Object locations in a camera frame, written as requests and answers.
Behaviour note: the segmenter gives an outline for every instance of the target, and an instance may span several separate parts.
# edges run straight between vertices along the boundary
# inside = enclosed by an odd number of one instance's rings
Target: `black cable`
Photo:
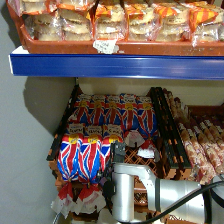
[[[166,211],[162,212],[161,214],[157,215],[156,217],[153,217],[151,219],[145,220],[145,221],[141,221],[141,222],[120,222],[122,224],[148,224],[151,222],[155,222],[156,220],[162,218],[163,216],[169,214],[170,212],[174,211],[175,209],[179,208],[180,206],[182,206],[183,204],[187,203],[188,201],[190,201],[192,198],[198,196],[199,194],[204,193],[205,191],[208,191],[211,188],[217,187],[219,185],[224,185],[224,181],[218,181],[215,183],[211,183],[209,185],[204,186],[203,188],[194,191],[192,193],[190,193],[186,198],[182,199],[181,201],[177,202],[175,205],[171,206],[170,208],[168,208]]]

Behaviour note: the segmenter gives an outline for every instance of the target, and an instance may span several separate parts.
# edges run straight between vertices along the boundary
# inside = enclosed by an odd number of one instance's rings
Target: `price tag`
[[[93,47],[104,54],[112,54],[114,52],[117,40],[95,40]]]

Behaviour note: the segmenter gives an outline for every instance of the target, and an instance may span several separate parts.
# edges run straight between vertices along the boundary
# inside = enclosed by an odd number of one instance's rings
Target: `union jack flag print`
[[[107,95],[105,100],[105,124],[121,124],[121,103],[119,96]]]
[[[89,105],[89,124],[103,125],[105,96],[93,95]]]
[[[103,142],[100,149],[100,162],[102,171],[105,170],[110,159],[110,144],[123,142],[123,133],[120,125],[108,124],[103,126]]]
[[[81,183],[95,184],[97,171],[100,170],[100,148],[102,128],[88,126],[79,153],[78,179]]]
[[[139,132],[144,139],[158,135],[155,111],[150,97],[137,97]]]
[[[80,94],[74,105],[74,112],[70,121],[74,123],[88,123],[89,118],[89,105],[91,96],[86,94]]]
[[[138,108],[136,96],[133,94],[121,94],[122,128],[125,131],[138,129]]]

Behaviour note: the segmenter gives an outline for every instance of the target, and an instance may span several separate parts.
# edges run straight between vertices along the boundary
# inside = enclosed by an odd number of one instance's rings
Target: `blue shelf edge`
[[[224,57],[150,55],[9,55],[15,76],[224,80]]]

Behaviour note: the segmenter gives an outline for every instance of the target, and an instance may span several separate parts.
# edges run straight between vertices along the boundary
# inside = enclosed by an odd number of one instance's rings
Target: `packaged bread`
[[[123,40],[127,22],[119,0],[101,0],[95,14],[95,39]]]
[[[92,24],[88,11],[60,9],[62,30],[66,41],[89,41],[92,39]]]
[[[62,40],[61,21],[58,12],[33,16],[34,39],[40,41]]]
[[[128,17],[128,40],[147,41],[153,39],[157,29],[158,16],[144,0],[125,0]]]
[[[224,10],[206,1],[182,3],[189,8],[192,44],[219,41],[219,30],[224,21]]]
[[[94,0],[57,0],[57,7],[69,10],[89,10],[94,5]]]
[[[189,39],[189,9],[178,3],[153,3],[152,7],[160,18],[160,30],[156,41],[181,41]]]

